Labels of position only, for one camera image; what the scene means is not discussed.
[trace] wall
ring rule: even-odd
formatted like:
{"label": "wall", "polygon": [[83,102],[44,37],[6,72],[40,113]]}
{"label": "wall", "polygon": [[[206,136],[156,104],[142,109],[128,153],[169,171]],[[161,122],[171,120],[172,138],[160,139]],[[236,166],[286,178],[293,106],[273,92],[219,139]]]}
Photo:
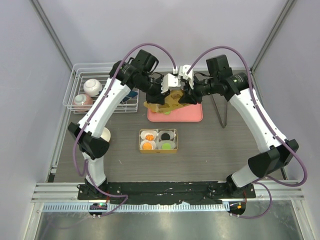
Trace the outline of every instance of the wall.
{"label": "wall", "polygon": [[[319,9],[318,0],[297,1],[256,72],[266,110],[300,145],[298,153],[308,169],[303,192],[314,223],[320,222]],[[287,172],[290,178],[302,178],[296,160]]]}
{"label": "wall", "polygon": [[70,71],[29,1],[0,1],[0,31],[0,232],[20,240],[48,174]]}
{"label": "wall", "polygon": [[[191,64],[217,45],[236,48],[253,64],[286,0],[40,0],[73,64],[117,62],[152,42],[177,64]],[[166,55],[151,49],[160,67]],[[216,51],[216,56],[228,51]],[[243,67],[229,54],[230,65]],[[198,68],[205,68],[205,58]]]}

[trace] orange object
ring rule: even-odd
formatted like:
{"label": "orange object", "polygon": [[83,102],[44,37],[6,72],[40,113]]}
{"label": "orange object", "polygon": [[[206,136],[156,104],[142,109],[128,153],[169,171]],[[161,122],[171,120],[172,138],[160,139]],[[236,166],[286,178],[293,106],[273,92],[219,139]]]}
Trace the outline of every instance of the orange object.
{"label": "orange object", "polygon": [[153,135],[147,135],[147,136],[145,136],[145,139],[148,140],[148,141],[152,141],[155,138],[154,138]]}
{"label": "orange object", "polygon": [[143,150],[152,150],[152,144],[150,142],[146,142],[142,145]]}

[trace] white gear rack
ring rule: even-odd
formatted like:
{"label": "white gear rack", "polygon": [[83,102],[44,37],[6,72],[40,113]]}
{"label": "white gear rack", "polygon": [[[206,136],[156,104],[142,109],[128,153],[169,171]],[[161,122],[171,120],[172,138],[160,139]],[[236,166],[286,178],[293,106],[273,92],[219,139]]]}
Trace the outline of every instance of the white gear rack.
{"label": "white gear rack", "polygon": [[[84,94],[84,84],[89,79],[97,79],[102,86],[106,85],[107,79],[109,78],[109,72],[111,71],[114,63],[77,63],[73,66],[69,83],[64,95],[63,105],[66,106],[69,110],[73,111],[76,114],[85,114],[89,111],[92,105],[86,105],[81,108],[79,105],[74,105],[74,98],[78,94]],[[138,111],[139,103],[139,91],[134,89],[137,92],[137,96],[129,99],[126,102],[120,103],[116,109],[115,113],[136,113]],[[91,97],[93,103],[98,98],[97,96]]]}

